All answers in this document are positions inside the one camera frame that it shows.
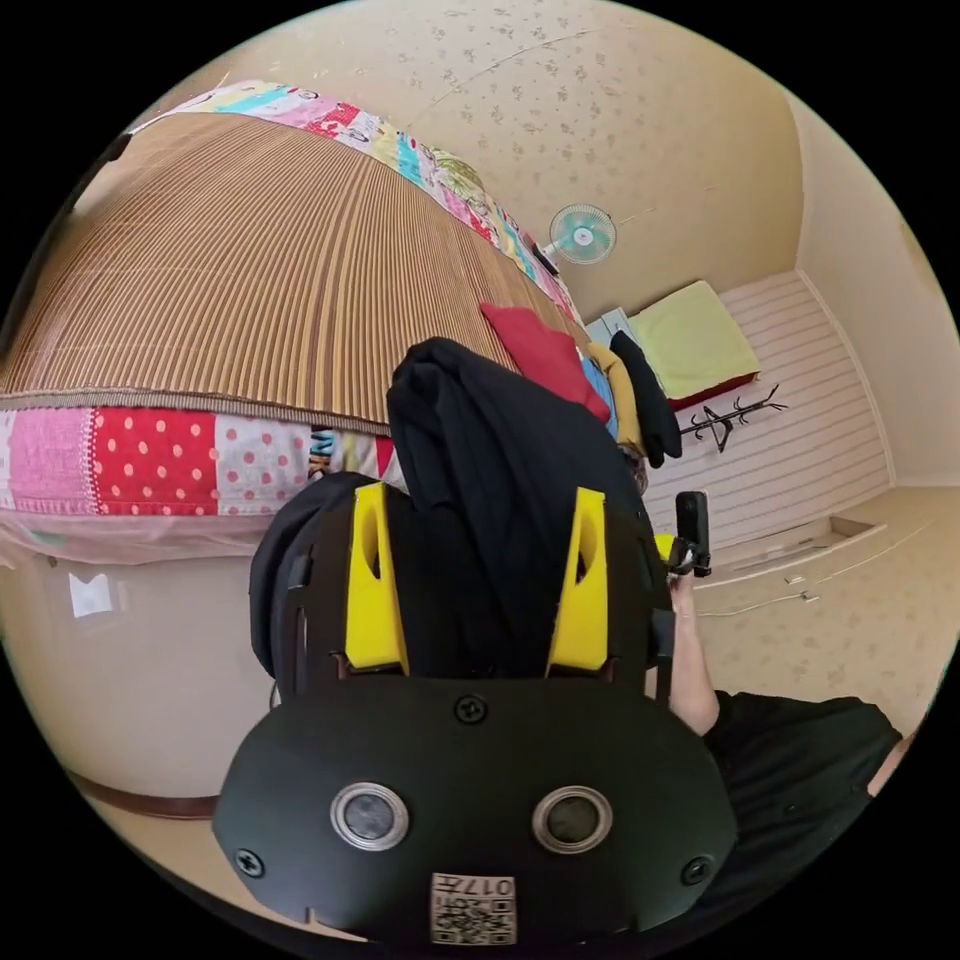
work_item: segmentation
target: round sensor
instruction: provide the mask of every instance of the round sensor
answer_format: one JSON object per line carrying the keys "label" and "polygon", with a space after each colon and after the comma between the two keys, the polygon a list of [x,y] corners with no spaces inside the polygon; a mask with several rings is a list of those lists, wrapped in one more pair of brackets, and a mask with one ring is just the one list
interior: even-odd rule
{"label": "round sensor", "polygon": [[403,801],[379,783],[354,783],[330,806],[333,829],[358,850],[389,850],[407,834],[410,817]]}
{"label": "round sensor", "polygon": [[612,825],[610,803],[590,787],[554,790],[533,812],[533,835],[553,853],[592,850],[603,842]]}

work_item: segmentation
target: blue cloth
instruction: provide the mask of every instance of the blue cloth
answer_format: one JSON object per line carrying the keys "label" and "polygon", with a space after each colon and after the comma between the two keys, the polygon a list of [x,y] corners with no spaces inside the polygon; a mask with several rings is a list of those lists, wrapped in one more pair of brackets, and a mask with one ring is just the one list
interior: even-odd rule
{"label": "blue cloth", "polygon": [[584,357],[581,361],[583,372],[590,382],[590,386],[600,395],[600,399],[610,408],[610,419],[607,421],[607,432],[617,439],[617,408],[613,402],[613,390],[610,387],[610,381],[606,374],[589,358]]}

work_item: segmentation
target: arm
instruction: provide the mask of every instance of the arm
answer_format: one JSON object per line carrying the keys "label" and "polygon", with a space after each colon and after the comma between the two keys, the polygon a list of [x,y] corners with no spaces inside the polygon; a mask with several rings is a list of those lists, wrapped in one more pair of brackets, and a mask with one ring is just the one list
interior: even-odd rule
{"label": "arm", "polygon": [[917,731],[914,730],[910,736],[904,737],[887,755],[887,759],[883,761],[880,769],[867,784],[867,793],[871,797],[875,797],[883,789],[884,784],[890,779],[890,775],[900,766],[900,761],[907,755],[907,751],[913,745],[913,738],[916,735]]}
{"label": "arm", "polygon": [[677,618],[670,709],[702,737],[717,722],[720,704],[707,670],[707,658],[697,626],[693,575],[674,580],[670,591]]}

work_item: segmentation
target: yellow cloth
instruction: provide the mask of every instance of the yellow cloth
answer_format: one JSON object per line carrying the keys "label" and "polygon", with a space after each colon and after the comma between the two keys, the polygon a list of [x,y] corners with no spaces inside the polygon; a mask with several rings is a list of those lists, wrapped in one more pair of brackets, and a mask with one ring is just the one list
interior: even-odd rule
{"label": "yellow cloth", "polygon": [[602,344],[587,344],[587,354],[603,371],[613,393],[613,406],[617,413],[617,443],[630,447],[641,457],[647,455],[640,439],[640,420],[637,417],[637,398],[630,382],[630,374],[623,361]]}
{"label": "yellow cloth", "polygon": [[743,331],[705,280],[671,293],[627,323],[670,400],[760,372]]}

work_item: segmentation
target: qr code label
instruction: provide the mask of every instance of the qr code label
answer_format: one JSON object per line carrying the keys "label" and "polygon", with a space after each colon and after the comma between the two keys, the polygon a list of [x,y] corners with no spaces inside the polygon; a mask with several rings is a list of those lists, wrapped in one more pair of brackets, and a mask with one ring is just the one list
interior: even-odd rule
{"label": "qr code label", "polygon": [[490,947],[516,943],[513,877],[435,873],[430,891],[430,933],[438,944]]}

